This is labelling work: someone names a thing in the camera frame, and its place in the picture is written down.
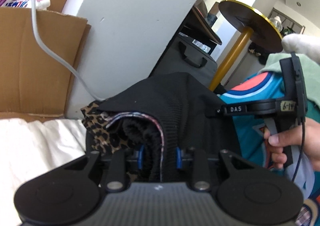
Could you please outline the person's right hand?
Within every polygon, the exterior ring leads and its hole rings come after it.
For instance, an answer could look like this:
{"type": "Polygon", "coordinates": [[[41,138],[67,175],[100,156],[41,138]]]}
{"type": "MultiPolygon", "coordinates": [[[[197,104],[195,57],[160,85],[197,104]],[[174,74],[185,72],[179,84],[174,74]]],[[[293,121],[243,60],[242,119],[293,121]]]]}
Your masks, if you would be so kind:
{"type": "MultiPolygon", "coordinates": [[[[319,123],[313,119],[306,118],[303,151],[309,158],[313,169],[317,172],[319,172],[320,154],[319,132],[319,123]]],[[[268,141],[267,149],[271,153],[271,159],[275,168],[282,169],[287,161],[287,155],[283,153],[284,147],[301,145],[302,136],[302,125],[274,135],[271,135],[267,128],[264,130],[264,139],[268,141]]]]}

